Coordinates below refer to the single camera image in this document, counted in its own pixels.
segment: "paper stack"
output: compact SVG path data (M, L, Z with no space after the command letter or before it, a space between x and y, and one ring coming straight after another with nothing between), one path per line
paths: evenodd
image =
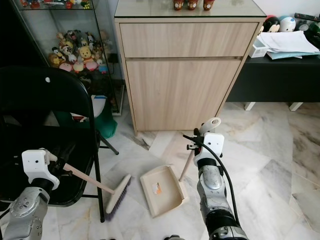
M272 59L320 55L319 49L308 42L303 31L262 32L257 38L268 47L267 54Z

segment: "beige dustpan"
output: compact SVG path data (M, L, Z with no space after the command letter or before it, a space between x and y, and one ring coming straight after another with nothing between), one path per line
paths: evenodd
M153 218L189 199L184 184L176 177L176 169L171 164L152 169L140 180Z

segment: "white box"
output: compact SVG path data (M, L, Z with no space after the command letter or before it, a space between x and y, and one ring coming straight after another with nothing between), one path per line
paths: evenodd
M252 49L249 52L249 56L250 58L261 58L266 55L267 51L268 47L256 39L253 43Z

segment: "white paper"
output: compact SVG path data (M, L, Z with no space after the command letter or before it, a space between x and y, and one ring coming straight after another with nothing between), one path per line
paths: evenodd
M258 39L269 48L269 52L317 53L319 49L306 39L303 31L262 32Z

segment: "broom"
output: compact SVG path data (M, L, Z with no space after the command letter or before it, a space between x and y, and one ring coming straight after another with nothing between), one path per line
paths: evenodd
M105 219L107 221L110 221L114 215L117 209L119 208L120 203L124 199L126 193L127 193L127 187L130 184L131 181L131 175L128 174L126 175L120 184L116 187L115 190L112 190L111 188L103 185L101 182L98 182L97 180L94 180L93 178L89 177L88 175L84 174L82 171L79 171L78 169L74 168L73 166L69 164L65 164L63 167L64 170L66 171L72 171L72 174L89 182L94 185L96 185L98 188L101 188L102 190L107 191L108 193L111 194L111 198L106 206L106 215Z

